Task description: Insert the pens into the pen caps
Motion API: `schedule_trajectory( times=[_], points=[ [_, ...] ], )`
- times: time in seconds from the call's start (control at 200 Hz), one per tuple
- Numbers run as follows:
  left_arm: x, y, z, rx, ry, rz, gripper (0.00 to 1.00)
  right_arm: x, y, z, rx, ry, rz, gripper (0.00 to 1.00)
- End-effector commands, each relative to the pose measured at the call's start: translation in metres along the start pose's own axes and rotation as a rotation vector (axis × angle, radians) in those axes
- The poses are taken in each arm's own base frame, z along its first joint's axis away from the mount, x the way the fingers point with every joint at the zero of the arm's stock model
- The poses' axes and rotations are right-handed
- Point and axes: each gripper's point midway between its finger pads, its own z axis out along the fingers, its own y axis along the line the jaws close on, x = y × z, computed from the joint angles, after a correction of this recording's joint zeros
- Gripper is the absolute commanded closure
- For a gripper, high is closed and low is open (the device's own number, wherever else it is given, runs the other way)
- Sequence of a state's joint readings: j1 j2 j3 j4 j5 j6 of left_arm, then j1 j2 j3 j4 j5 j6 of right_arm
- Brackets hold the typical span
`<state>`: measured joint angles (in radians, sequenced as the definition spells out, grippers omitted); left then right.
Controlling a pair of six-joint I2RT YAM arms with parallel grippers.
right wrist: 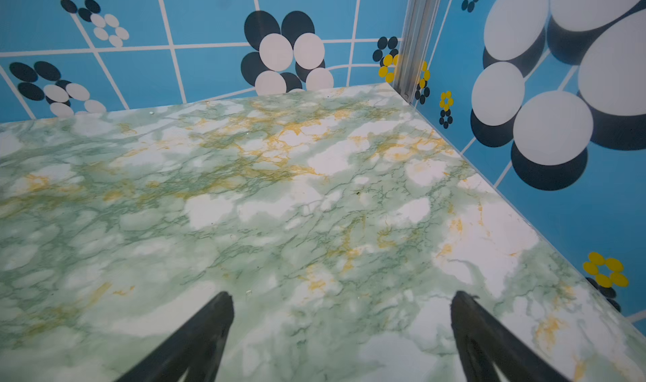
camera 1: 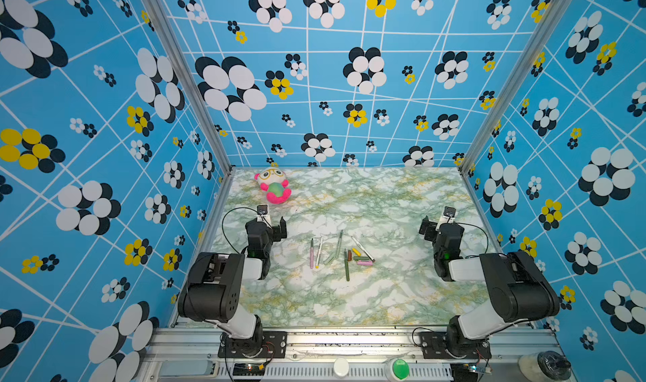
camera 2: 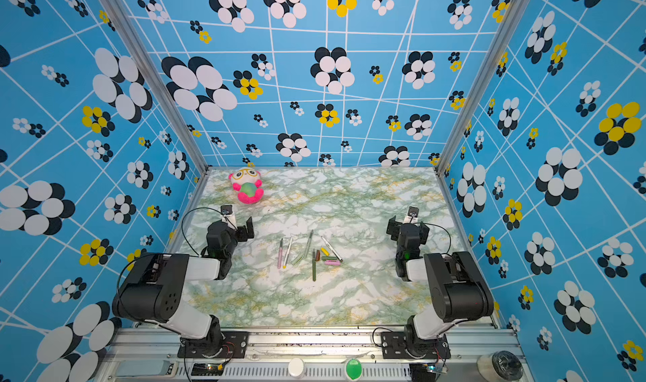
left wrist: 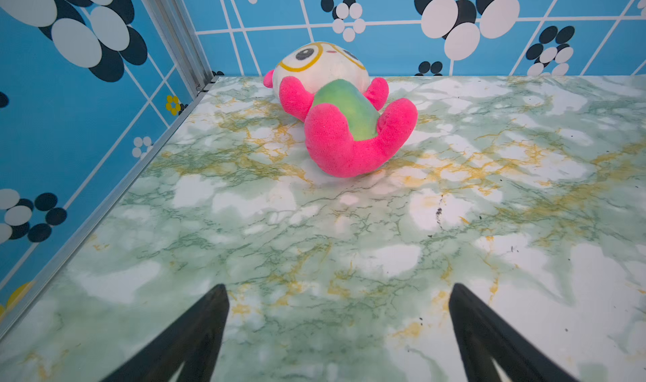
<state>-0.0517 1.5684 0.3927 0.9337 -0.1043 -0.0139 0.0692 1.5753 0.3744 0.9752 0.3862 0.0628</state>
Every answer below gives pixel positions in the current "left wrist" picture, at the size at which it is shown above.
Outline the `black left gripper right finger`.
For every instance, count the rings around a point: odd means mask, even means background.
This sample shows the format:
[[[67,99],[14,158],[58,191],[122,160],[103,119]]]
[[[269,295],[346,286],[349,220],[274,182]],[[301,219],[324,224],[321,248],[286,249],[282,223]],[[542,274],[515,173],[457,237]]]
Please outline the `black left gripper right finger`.
[[[467,380],[499,381],[501,367],[512,381],[576,382],[464,284],[454,285],[448,307]]]

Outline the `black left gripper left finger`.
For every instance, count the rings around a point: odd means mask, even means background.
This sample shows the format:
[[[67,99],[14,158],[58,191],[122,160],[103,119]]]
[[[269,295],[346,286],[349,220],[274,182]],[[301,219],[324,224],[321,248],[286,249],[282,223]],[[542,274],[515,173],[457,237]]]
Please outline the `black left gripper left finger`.
[[[210,381],[230,311],[227,290],[217,284],[106,381]]]

